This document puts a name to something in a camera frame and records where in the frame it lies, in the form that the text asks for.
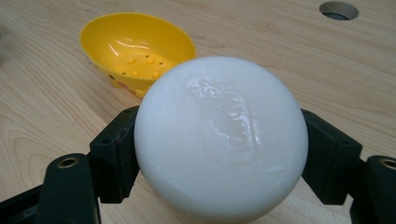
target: white ball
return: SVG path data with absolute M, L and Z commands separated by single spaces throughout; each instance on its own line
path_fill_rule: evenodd
M 285 85 L 230 57 L 183 63 L 154 83 L 134 127 L 150 186 L 206 222 L 258 218 L 282 202 L 305 165 L 308 137 Z

